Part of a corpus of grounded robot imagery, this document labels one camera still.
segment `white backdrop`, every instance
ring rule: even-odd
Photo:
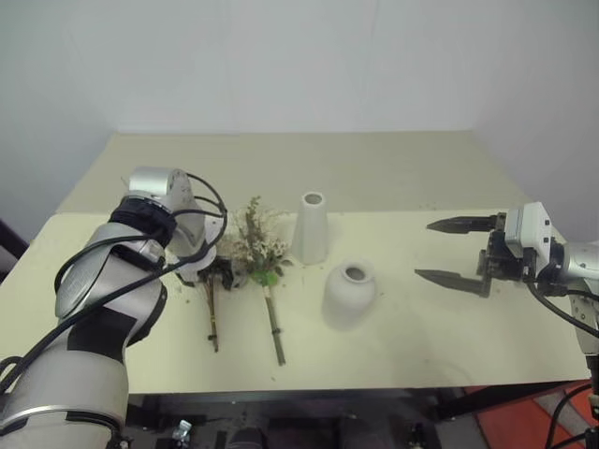
[[[473,128],[597,239],[596,0],[5,0],[0,216],[30,239],[114,130]]]

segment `white ceramic vase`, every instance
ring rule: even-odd
[[[318,192],[301,197],[291,253],[304,265],[317,264],[329,252],[327,200]]]
[[[376,298],[373,269],[365,260],[347,261],[327,277],[323,317],[336,329],[355,327]]]

